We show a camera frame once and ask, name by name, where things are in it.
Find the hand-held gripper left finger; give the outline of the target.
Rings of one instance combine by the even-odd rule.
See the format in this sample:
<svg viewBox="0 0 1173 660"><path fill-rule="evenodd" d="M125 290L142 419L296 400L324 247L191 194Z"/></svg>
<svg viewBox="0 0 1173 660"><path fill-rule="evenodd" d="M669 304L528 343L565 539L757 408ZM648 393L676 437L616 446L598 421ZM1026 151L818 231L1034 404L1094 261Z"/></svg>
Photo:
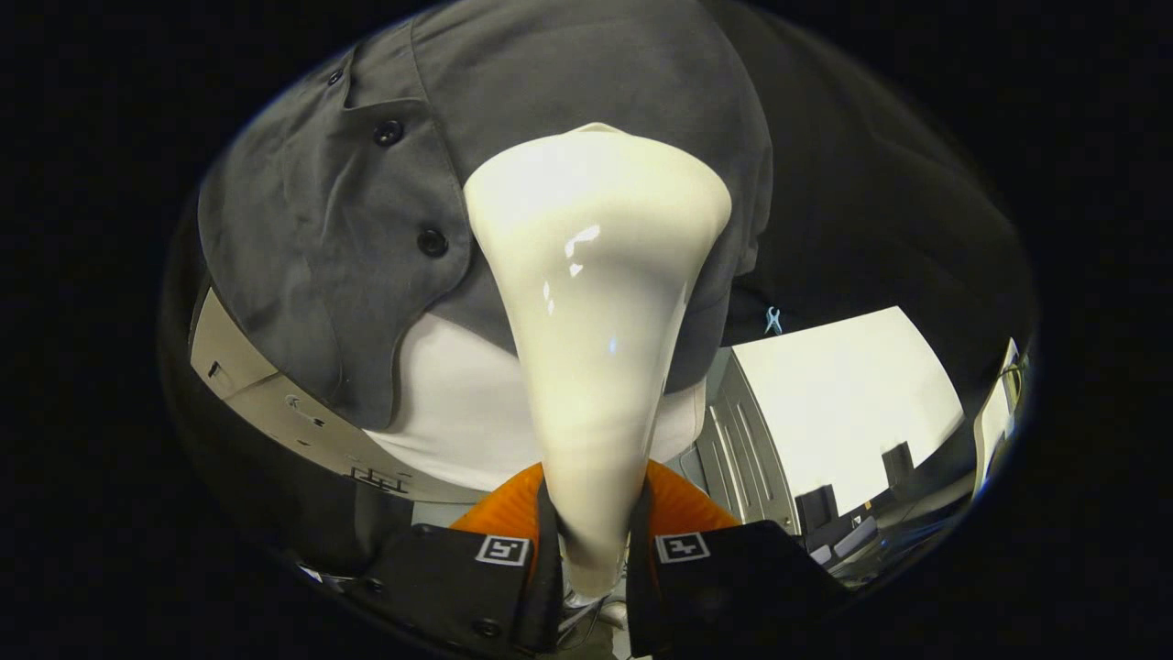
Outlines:
<svg viewBox="0 0 1173 660"><path fill-rule="evenodd" d="M392 536L357 578L357 605L457 655L556 651L563 554L543 467L517 472L450 526L415 523Z"/></svg>

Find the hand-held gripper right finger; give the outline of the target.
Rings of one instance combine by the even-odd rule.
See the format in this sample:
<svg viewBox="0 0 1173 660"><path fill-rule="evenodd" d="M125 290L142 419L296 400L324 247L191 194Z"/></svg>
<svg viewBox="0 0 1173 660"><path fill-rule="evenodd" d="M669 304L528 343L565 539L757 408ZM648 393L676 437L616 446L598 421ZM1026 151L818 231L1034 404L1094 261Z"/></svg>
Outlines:
<svg viewBox="0 0 1173 660"><path fill-rule="evenodd" d="M848 590L777 522L738 522L649 461L630 515L633 656L791 652L829 635Z"/></svg>

